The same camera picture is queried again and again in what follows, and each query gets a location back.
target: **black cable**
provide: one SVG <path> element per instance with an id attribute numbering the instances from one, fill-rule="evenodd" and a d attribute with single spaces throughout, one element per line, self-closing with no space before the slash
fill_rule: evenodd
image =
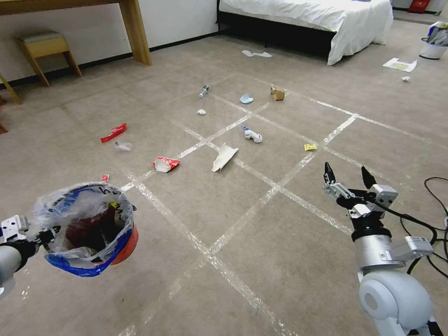
<path id="1" fill-rule="evenodd" d="M 440 205 L 442 206 L 442 208 L 443 208 L 443 210 L 445 211 L 445 214 L 447 215 L 447 217 L 448 217 L 448 209 L 445 207 L 445 205 L 443 204 L 443 202 L 431 191 L 431 189 L 428 187 L 428 185 L 427 185 L 427 182 L 428 181 L 430 181 L 430 180 L 433 180 L 433 179 L 438 179 L 438 180 L 443 180 L 443 181 L 447 181 L 448 182 L 448 179 L 446 179 L 446 178 L 443 178 L 443 177 L 436 177 L 436 176 L 433 176 L 433 177 L 429 177 L 429 178 L 427 178 L 424 182 L 423 182 L 423 184 L 425 185 L 425 188 L 428 190 L 428 192 L 440 203 Z M 401 223 L 401 226 L 402 226 L 402 228 L 405 230 L 405 232 L 408 234 L 408 235 L 410 235 L 410 236 L 412 236 L 412 234 L 406 229 L 406 227 L 405 227 L 405 225 L 404 225 L 404 223 L 403 223 L 403 219 L 407 219 L 407 220 L 409 220 L 409 221 L 411 221 L 411 222 L 414 222 L 414 223 L 417 223 L 417 224 L 419 224 L 419 225 L 422 225 L 422 226 L 424 226 L 424 227 L 426 227 L 427 229 L 429 229 L 429 230 L 431 230 L 431 232 L 432 232 L 432 234 L 433 234 L 433 236 L 432 236 L 432 238 L 431 238 L 431 241 L 430 241 L 430 244 L 431 245 L 434 245 L 434 243 L 435 242 L 437 242 L 437 241 L 442 241 L 443 242 L 443 250 L 444 250 L 444 252 L 445 252 L 445 258 L 443 257 L 443 256 L 441 256 L 441 255 L 439 255 L 439 254 L 437 254 L 437 253 L 435 253 L 435 252 L 433 252 L 433 254 L 435 255 L 435 256 L 437 256 L 438 258 L 440 258 L 440 259 L 442 259 L 442 260 L 444 260 L 444 261 L 446 261 L 446 262 L 448 262 L 448 240 L 447 240 L 447 236 L 448 236 L 448 227 L 445 227 L 444 229 L 440 229 L 440 228 L 436 228 L 436 227 L 434 227 L 434 226 L 432 226 L 432 225 L 429 225 L 429 224 L 427 224 L 427 223 L 425 223 L 425 222 L 422 222 L 422 221 L 420 221 L 420 220 L 418 220 L 418 219 L 416 219 L 416 218 L 414 218 L 414 217 L 412 217 L 412 216 L 410 216 L 410 215 L 408 215 L 408 214 L 401 214 L 401 213 L 399 213 L 399 212 L 396 212 L 396 211 L 393 211 L 393 210 L 390 210 L 389 208 L 387 208 L 387 207 L 385 207 L 384 205 L 382 205 L 381 203 L 378 203 L 378 202 L 376 202 L 376 200 L 370 200 L 370 202 L 373 202 L 373 203 L 375 203 L 377 206 L 379 206 L 380 208 L 382 208 L 382 209 L 384 209 L 385 211 L 387 211 L 387 212 L 390 212 L 390 213 L 392 213 L 392 214 L 394 214 L 394 215 L 396 215 L 396 216 L 398 216 L 399 218 L 400 218 L 400 223 Z M 439 230 L 439 231 L 443 231 L 444 232 L 444 236 L 443 236 L 443 238 L 437 238 L 437 231 L 436 230 Z M 411 272 L 412 272 L 412 270 L 414 269 L 414 267 L 418 264 L 418 262 L 420 261 L 420 259 L 421 258 L 417 258 L 417 259 L 415 259 L 412 263 L 411 263 L 411 265 L 409 266 L 409 268 L 408 268 L 408 270 L 407 270 L 407 272 L 406 273 L 408 273 L 408 274 L 411 274 Z M 427 256 L 427 260 L 428 260 L 428 262 L 429 262 L 429 264 L 437 271 L 437 272 L 439 272 L 441 275 L 443 275 L 444 277 L 446 277 L 447 279 L 448 279 L 448 274 L 446 274 L 446 273 L 444 273 L 442 270 L 440 270 L 433 262 L 432 262 L 432 260 L 430 259 L 430 257 L 429 256 Z"/>

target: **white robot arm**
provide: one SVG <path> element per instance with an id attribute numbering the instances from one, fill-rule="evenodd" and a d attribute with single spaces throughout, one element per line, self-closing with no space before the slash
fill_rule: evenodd
<path id="1" fill-rule="evenodd" d="M 25 216 L 15 215 L 1 222 L 0 226 L 0 300 L 14 288 L 14 273 L 25 266 L 28 258 L 34 256 L 39 247 L 54 241 L 60 226 L 40 231 L 36 239 L 29 241 L 24 234 L 28 231 Z"/>
<path id="2" fill-rule="evenodd" d="M 392 235 L 381 223 L 385 211 L 398 196 L 392 187 L 379 185 L 362 167 L 365 190 L 347 189 L 336 183 L 325 163 L 323 189 L 348 211 L 357 247 L 359 299 L 374 320 L 381 336 L 443 336 L 433 317 L 431 299 L 411 275 L 397 271 L 407 261 L 433 253 L 425 237 L 405 237 L 393 244 Z"/>

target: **red packaging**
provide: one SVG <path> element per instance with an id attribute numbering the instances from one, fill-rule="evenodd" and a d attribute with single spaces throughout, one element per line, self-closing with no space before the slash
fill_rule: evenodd
<path id="1" fill-rule="evenodd" d="M 126 125 L 127 123 L 121 124 L 118 127 L 114 127 L 111 131 L 112 133 L 109 134 L 108 136 L 101 138 L 101 142 L 106 142 L 109 141 L 110 139 L 115 138 L 117 135 L 122 134 L 125 130 L 126 130 Z"/>
<path id="2" fill-rule="evenodd" d="M 181 163 L 179 160 L 159 156 L 153 162 L 153 166 L 155 170 L 166 173 L 169 172 L 171 169 L 174 169 L 179 163 Z"/>

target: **wooden stool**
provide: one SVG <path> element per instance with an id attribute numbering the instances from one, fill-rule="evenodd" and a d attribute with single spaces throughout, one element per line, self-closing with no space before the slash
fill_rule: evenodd
<path id="1" fill-rule="evenodd" d="M 50 84 L 36 61 L 36 58 L 42 56 L 59 53 L 64 54 L 68 65 L 79 77 L 82 77 L 81 70 L 78 68 L 73 55 L 70 52 L 69 45 L 62 34 L 54 31 L 46 31 L 33 35 L 18 36 L 15 40 L 25 57 L 28 59 L 30 65 L 33 67 L 34 72 L 45 86 L 50 86 Z"/>
<path id="2" fill-rule="evenodd" d="M 13 99 L 15 100 L 16 103 L 21 104 L 22 101 L 19 98 L 19 96 L 15 93 L 14 89 L 9 85 L 9 83 L 6 81 L 6 79 L 1 75 L 0 73 L 0 81 L 3 82 L 3 84 L 6 86 L 6 89 L 8 90 L 9 94 L 11 95 L 11 97 L 13 97 Z M 0 97 L 0 105 L 3 105 L 2 102 L 2 97 Z"/>

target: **bed frame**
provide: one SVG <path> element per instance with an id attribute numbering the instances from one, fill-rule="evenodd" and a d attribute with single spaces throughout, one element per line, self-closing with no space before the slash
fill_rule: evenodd
<path id="1" fill-rule="evenodd" d="M 237 35 L 255 37 L 264 41 L 265 48 L 269 44 L 275 44 L 325 57 L 330 52 L 331 40 L 335 36 L 335 32 L 221 12 L 219 3 L 220 0 L 217 0 L 216 11 L 219 34 L 222 32 L 221 25 L 227 24 L 230 25 L 231 31 Z"/>

